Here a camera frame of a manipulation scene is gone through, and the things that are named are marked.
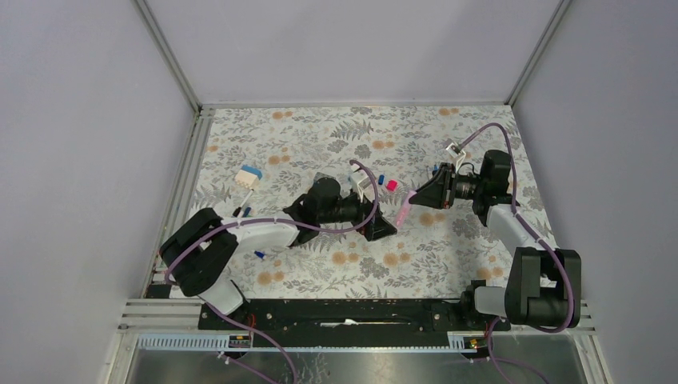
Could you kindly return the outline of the light pink pen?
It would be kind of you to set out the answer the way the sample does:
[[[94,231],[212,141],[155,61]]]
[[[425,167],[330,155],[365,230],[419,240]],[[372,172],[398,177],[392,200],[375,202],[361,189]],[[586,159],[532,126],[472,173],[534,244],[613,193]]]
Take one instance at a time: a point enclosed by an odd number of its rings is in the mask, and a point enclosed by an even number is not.
[[[410,190],[405,196],[403,202],[401,203],[401,208],[399,209],[396,216],[395,220],[396,228],[400,228],[405,223],[412,206],[412,204],[409,202],[409,199],[413,197],[416,193],[417,192],[415,190]]]

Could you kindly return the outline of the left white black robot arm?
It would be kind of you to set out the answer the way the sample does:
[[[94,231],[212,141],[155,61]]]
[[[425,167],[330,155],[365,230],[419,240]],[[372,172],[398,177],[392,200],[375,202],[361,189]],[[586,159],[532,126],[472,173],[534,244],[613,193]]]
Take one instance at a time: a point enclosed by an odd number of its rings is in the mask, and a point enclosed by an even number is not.
[[[376,200],[355,190],[343,197],[337,180],[321,178],[271,218],[224,221],[214,209],[201,209],[165,240],[159,255],[170,284],[212,306],[225,326],[237,329],[247,321],[248,308],[237,285],[223,274],[229,260],[267,248],[300,246],[328,233],[330,225],[343,223],[369,242],[397,233]]]

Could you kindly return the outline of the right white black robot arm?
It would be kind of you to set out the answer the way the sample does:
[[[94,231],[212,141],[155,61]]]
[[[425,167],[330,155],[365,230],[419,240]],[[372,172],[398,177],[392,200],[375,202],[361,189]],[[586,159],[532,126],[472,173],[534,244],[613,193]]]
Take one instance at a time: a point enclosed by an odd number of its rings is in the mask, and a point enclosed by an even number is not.
[[[550,246],[523,218],[509,192],[514,169],[512,156],[501,150],[487,151],[477,173],[460,175],[442,163],[406,201],[438,210],[470,201],[481,225],[512,255],[504,287],[474,281],[462,293],[463,326],[477,330],[494,316],[547,333],[574,328],[580,321],[580,255]]]

